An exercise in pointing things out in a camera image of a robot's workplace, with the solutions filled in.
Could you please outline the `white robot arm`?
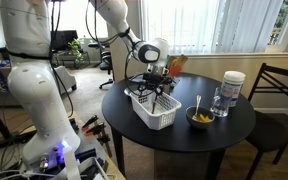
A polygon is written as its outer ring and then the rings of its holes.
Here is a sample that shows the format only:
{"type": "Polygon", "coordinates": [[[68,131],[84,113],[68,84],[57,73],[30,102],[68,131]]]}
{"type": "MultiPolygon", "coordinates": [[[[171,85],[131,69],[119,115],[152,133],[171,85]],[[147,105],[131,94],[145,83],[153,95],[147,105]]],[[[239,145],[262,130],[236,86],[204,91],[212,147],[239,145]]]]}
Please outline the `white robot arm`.
{"type": "MultiPolygon", "coordinates": [[[[69,123],[57,82],[53,59],[48,4],[50,0],[1,0],[0,10],[11,71],[8,88],[31,118],[37,133],[24,146],[22,159],[28,169],[43,157],[53,160],[65,147],[73,151],[80,137],[69,123]]],[[[168,53],[166,40],[151,42],[135,36],[126,21],[124,0],[90,0],[92,6],[111,25],[131,50],[132,56],[149,66],[162,67],[168,53]]]]}

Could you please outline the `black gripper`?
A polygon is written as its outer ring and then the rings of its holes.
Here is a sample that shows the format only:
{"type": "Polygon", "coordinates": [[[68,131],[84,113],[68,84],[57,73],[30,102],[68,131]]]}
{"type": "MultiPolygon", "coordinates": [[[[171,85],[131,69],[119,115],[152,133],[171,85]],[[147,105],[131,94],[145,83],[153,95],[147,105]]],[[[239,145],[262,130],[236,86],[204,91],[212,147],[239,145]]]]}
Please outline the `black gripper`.
{"type": "MultiPolygon", "coordinates": [[[[151,87],[158,86],[161,84],[165,85],[168,83],[167,77],[160,76],[160,75],[154,75],[154,74],[150,74],[150,73],[145,73],[143,75],[143,80],[144,80],[144,84],[147,86],[147,88],[145,90],[145,96],[148,96],[150,93],[152,93],[151,87]]],[[[158,86],[155,89],[155,93],[157,96],[162,95],[162,93],[163,93],[162,86],[158,86]]]]}

